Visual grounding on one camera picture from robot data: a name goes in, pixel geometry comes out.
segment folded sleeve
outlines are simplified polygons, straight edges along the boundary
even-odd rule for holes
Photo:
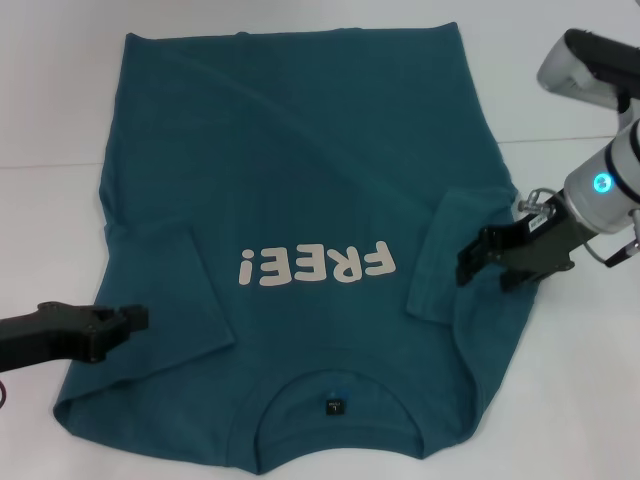
[[[54,413],[61,423],[75,398],[141,379],[234,343],[190,229],[156,225],[108,229],[109,263],[96,304],[141,304],[149,328],[96,365],[73,363]]]
[[[479,420],[497,392],[533,306],[537,288],[504,293],[504,269],[485,267],[473,281],[456,284],[457,254],[487,224],[513,222],[511,189],[451,189],[429,227],[415,267],[407,313],[451,328],[453,342],[474,380]]]

